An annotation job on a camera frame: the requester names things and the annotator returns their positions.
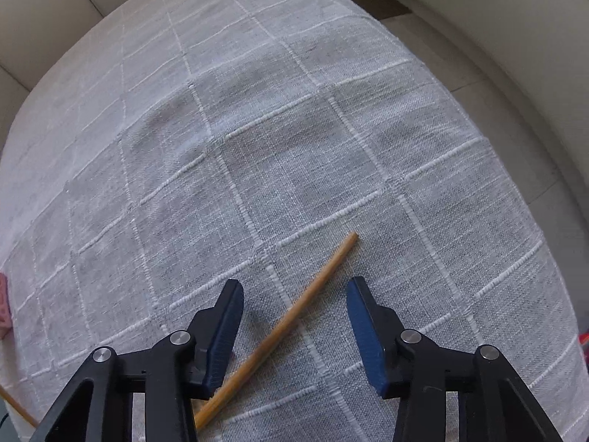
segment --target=metal bolt head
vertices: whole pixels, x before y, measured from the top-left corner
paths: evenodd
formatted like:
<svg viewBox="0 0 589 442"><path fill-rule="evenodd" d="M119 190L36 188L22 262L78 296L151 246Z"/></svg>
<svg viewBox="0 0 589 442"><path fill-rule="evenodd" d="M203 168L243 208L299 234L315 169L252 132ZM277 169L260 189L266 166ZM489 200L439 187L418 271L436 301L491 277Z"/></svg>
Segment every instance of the metal bolt head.
<svg viewBox="0 0 589 442"><path fill-rule="evenodd" d="M499 349L492 345L481 346L481 355L488 361L494 361L499 357Z"/></svg>
<svg viewBox="0 0 589 442"><path fill-rule="evenodd" d="M96 362L104 362L108 361L111 355L112 352L108 347L101 347L94 351L92 354L92 359L94 359Z"/></svg>
<svg viewBox="0 0 589 442"><path fill-rule="evenodd" d="M401 339L407 344L417 344L421 340L421 334L413 329L405 329L401 332Z"/></svg>
<svg viewBox="0 0 589 442"><path fill-rule="evenodd" d="M170 336L170 342L174 345L186 344L190 340L190 334L185 330L177 330Z"/></svg>

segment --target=chopstick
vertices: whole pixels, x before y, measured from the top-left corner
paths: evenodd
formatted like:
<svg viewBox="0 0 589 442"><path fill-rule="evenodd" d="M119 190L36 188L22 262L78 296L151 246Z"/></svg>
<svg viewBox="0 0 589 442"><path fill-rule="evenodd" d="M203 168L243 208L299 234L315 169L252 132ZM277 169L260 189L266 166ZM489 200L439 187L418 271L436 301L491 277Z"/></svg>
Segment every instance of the chopstick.
<svg viewBox="0 0 589 442"><path fill-rule="evenodd" d="M11 396L10 394L8 394L7 390L4 387L2 387L2 385L0 385L0 397L2 397L6 402L8 402L11 406L13 406L14 410L17 411L17 413L24 420L26 420L34 428L37 428L37 426L39 425L39 422L37 422L31 416L31 414L29 414L27 412L27 410L14 399L13 396Z"/></svg>
<svg viewBox="0 0 589 442"><path fill-rule="evenodd" d="M219 411L237 394L240 388L257 371L258 367L268 358L272 351L280 344L281 340L290 332L302 312L309 306L314 297L321 291L329 277L343 262L348 252L352 249L358 239L355 232L351 232L339 245L331 256L331 259L322 267L321 271L300 298L293 304L288 312L282 317L272 332L261 341L260 345L250 354L246 361L239 366L229 380L227 380L208 402L202 406L200 411L194 415L194 425L197 432L202 430Z"/></svg>

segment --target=fabric texture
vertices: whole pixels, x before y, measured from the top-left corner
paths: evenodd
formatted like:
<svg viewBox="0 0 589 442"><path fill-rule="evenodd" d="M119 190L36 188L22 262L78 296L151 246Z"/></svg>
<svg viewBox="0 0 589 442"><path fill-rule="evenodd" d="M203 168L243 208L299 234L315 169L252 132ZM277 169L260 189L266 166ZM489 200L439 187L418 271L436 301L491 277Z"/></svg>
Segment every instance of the fabric texture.
<svg viewBox="0 0 589 442"><path fill-rule="evenodd" d="M15 325L0 381L37 418L93 347L150 347L229 277L246 297L234 370L356 230L201 440L391 440L397 402L361 367L352 275L444 347L497 345L564 440L588 435L575 316L540 229L452 96L349 0L126 2L24 103L0 194Z"/></svg>

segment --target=pink object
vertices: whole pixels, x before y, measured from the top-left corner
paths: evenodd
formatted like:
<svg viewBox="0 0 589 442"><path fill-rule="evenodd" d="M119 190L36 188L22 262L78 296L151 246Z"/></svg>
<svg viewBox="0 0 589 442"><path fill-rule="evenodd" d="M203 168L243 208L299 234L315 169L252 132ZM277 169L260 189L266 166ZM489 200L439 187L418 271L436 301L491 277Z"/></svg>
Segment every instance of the pink object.
<svg viewBox="0 0 589 442"><path fill-rule="evenodd" d="M4 339L12 328L13 320L10 317L10 307L8 306L8 280L0 272L0 339Z"/></svg>

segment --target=wall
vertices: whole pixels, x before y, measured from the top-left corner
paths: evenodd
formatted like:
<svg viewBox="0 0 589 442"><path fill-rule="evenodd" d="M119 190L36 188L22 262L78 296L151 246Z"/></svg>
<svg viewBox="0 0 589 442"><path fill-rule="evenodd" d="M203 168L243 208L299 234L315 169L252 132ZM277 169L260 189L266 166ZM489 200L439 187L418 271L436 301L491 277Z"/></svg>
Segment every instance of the wall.
<svg viewBox="0 0 589 442"><path fill-rule="evenodd" d="M28 94L21 84L0 68L0 156L14 116Z"/></svg>
<svg viewBox="0 0 589 442"><path fill-rule="evenodd" d="M0 65L30 90L100 19L89 0L0 0Z"/></svg>
<svg viewBox="0 0 589 442"><path fill-rule="evenodd" d="M479 45L531 99L589 184L589 0L417 0Z"/></svg>

